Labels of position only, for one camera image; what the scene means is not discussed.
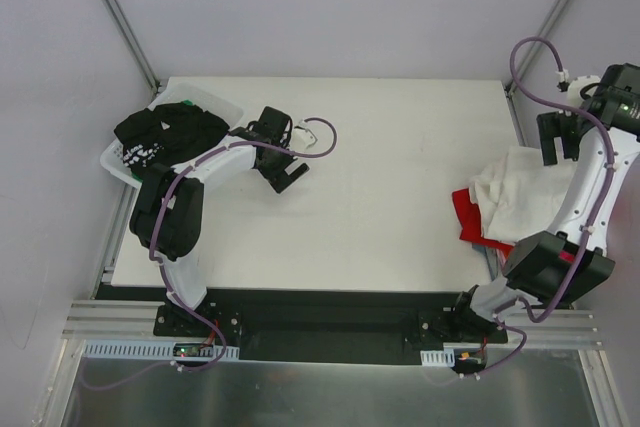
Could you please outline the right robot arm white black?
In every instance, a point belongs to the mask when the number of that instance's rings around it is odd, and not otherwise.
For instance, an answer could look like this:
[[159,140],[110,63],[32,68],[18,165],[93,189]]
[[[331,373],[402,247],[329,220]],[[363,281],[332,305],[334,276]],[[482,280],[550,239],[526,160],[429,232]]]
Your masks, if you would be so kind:
[[515,244],[495,280],[458,296],[443,331],[452,340],[489,338],[519,312],[541,323],[557,306],[578,300],[612,274],[609,220],[639,156],[638,66],[609,66],[600,80],[584,86],[580,98],[569,115],[537,118],[544,164],[557,161],[555,139],[561,139],[564,156],[577,163],[558,213],[547,229]]

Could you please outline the white floral print t-shirt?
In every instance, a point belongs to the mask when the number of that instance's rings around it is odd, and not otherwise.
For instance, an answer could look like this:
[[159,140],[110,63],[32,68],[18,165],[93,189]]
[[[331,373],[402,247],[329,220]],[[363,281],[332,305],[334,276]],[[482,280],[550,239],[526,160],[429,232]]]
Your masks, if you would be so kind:
[[515,244],[550,226],[568,191],[576,163],[545,166],[541,151],[511,147],[469,180],[479,207],[481,232],[490,240]]

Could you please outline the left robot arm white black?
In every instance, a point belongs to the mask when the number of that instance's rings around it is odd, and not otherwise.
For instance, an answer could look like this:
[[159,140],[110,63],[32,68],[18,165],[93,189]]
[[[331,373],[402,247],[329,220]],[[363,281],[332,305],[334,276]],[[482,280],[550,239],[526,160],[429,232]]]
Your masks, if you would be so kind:
[[305,125],[296,126],[288,114],[265,107],[257,120],[223,134],[191,159],[175,166],[155,163],[147,170],[129,229],[158,266],[166,289],[154,334],[200,336],[211,331],[199,265],[206,196],[251,170],[283,193],[308,172],[305,151],[316,140]]

